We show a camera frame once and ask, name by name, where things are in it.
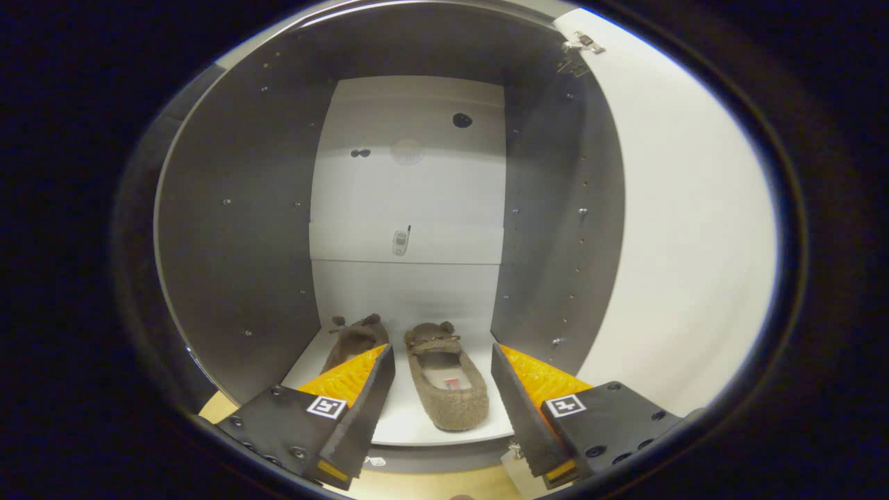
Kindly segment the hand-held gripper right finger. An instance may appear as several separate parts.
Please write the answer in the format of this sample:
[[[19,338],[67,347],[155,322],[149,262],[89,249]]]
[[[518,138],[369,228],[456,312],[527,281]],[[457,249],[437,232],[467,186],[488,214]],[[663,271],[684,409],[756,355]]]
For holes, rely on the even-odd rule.
[[[506,345],[492,346],[491,374],[531,475],[547,490],[599,488],[686,430],[680,417],[619,381],[591,385]]]

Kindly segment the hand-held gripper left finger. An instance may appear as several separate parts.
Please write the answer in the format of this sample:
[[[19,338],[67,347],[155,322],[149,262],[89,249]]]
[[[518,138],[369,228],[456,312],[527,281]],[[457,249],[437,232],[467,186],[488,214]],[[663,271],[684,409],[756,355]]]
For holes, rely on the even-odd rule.
[[[348,490],[371,449],[395,372],[392,346],[384,344],[298,389],[271,386],[215,426],[249,456]]]

